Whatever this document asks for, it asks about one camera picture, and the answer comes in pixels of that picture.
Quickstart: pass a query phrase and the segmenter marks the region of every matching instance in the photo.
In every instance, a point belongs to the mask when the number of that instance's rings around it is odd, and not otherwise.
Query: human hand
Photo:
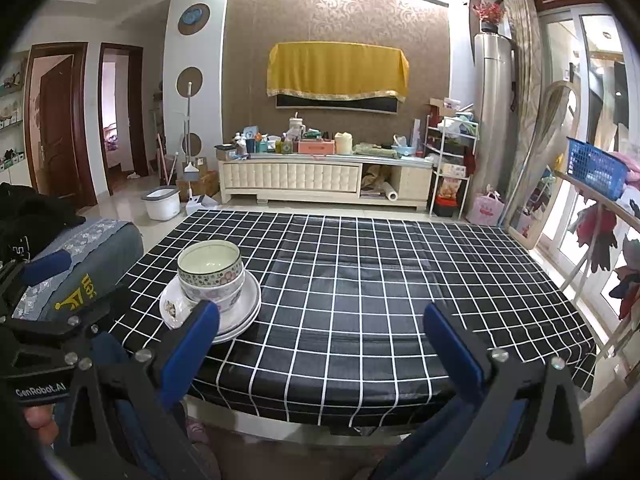
[[[50,446],[58,436],[58,425],[53,421],[52,412],[53,404],[33,406],[24,410],[27,424],[34,430],[38,430],[38,440],[43,446]]]

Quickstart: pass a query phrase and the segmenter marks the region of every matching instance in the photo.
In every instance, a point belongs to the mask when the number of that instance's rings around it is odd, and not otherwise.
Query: blue plastic basket
[[[609,153],[577,139],[569,139],[566,172],[611,200],[622,196],[628,169]]]

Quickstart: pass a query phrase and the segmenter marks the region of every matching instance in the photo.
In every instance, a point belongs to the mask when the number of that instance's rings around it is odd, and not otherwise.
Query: vase
[[[480,22],[480,30],[498,34],[498,24],[492,22]]]

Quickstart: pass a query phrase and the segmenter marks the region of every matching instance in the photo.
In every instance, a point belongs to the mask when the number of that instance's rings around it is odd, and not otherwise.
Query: brown door
[[[149,174],[146,166],[145,134],[142,129],[142,49],[129,51],[129,140],[133,169],[139,176]]]
[[[40,79],[40,141],[49,195],[84,205],[74,155],[71,120],[71,67],[69,56]]]

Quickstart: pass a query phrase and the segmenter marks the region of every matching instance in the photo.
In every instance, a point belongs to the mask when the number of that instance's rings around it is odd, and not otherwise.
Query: yellow cloth
[[[331,41],[278,43],[269,54],[267,95],[322,101],[396,97],[408,93],[409,62],[388,46]]]

